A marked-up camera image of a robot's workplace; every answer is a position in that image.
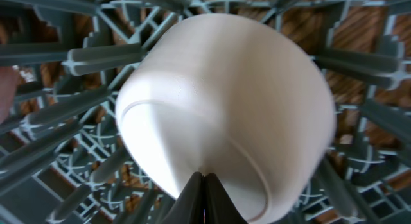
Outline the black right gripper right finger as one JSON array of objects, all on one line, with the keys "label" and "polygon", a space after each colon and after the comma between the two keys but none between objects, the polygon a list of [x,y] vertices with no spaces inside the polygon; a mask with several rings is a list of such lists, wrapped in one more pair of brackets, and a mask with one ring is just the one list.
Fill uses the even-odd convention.
[{"label": "black right gripper right finger", "polygon": [[247,224],[216,174],[204,179],[206,224]]}]

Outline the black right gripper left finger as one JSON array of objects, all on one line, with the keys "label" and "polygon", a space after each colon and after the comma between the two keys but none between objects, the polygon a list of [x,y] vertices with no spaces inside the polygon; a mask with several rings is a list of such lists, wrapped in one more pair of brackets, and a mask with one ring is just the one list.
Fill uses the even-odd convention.
[{"label": "black right gripper left finger", "polygon": [[201,224],[204,219],[203,175],[192,174],[181,194],[161,224]]}]

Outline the small white plate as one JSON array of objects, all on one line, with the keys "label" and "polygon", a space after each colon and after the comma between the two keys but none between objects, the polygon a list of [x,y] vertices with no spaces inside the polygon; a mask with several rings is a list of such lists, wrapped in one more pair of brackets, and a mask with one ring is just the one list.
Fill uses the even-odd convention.
[{"label": "small white plate", "polygon": [[285,216],[336,128],[330,88],[294,42],[252,19],[207,13],[172,26],[122,86],[116,123],[131,157],[178,197],[214,173],[242,217]]}]

